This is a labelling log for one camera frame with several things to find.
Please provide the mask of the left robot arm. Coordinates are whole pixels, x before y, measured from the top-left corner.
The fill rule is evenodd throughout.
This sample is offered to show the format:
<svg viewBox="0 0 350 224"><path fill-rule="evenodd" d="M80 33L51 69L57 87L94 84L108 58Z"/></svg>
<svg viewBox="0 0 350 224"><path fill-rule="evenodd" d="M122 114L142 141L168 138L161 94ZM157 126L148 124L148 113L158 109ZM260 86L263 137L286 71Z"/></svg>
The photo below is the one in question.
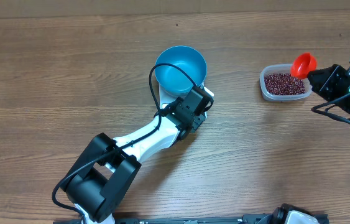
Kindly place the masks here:
<svg viewBox="0 0 350 224"><path fill-rule="evenodd" d="M80 214L80 223L114 223L118 207L142 162L195 132L213 105L213 93L193 87L166 105L143 128L111 139L95 136L58 183Z"/></svg>

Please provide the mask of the red scoop with blue handle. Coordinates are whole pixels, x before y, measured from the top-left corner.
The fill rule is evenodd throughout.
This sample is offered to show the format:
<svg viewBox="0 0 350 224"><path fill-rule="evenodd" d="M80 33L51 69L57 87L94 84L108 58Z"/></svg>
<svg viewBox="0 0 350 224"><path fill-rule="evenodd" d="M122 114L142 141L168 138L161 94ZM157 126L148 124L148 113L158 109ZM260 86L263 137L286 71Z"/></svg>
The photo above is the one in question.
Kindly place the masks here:
<svg viewBox="0 0 350 224"><path fill-rule="evenodd" d="M317 61L311 53L306 52L299 55L292 63L290 73L298 79L306 79L309 72L314 71Z"/></svg>

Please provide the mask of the red beans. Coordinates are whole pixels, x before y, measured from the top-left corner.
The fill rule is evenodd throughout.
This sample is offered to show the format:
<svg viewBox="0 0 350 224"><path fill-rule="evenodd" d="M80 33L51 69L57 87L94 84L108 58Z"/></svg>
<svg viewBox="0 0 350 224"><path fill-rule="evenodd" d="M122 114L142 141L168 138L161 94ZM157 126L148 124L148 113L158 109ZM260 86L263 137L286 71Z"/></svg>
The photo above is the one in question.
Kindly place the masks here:
<svg viewBox="0 0 350 224"><path fill-rule="evenodd" d="M270 73L264 77L264 83L272 95L300 95L306 92L303 81L290 73Z"/></svg>

